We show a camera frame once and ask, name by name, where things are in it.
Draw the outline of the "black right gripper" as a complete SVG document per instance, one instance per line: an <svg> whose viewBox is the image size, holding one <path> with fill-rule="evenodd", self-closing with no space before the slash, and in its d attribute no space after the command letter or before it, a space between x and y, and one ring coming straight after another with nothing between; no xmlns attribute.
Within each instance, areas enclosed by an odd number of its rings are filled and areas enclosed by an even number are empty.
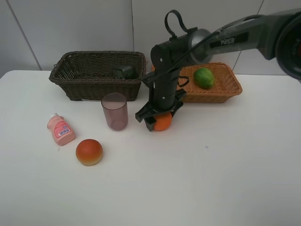
<svg viewBox="0 0 301 226"><path fill-rule="evenodd" d="M157 122L155 115L170 112L174 117L183 106L181 98L186 92L183 89L177 90L180 71L180 68L176 68L161 76L156 71L148 73L148 76L153 76L154 81L147 81L147 75L140 78L149 88L149 100L135 114L135 118L139 122L144 120L149 131L154 130Z"/></svg>

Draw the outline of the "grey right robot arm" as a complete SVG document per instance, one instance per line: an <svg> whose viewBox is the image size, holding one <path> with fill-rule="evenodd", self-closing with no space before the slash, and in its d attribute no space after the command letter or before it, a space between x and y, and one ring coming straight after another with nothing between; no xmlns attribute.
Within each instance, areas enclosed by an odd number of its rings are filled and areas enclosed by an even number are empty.
<svg viewBox="0 0 301 226"><path fill-rule="evenodd" d="M257 49L267 59L276 59L289 76L301 77L301 11L291 9L269 15L251 15L229 23L214 32L196 27L186 28L177 10L173 10L185 32L154 46L151 50L153 72L140 77L149 88L148 102L135 114L149 131L155 116L174 115L183 105L186 92L178 83L183 67L207 63L211 56Z"/></svg>

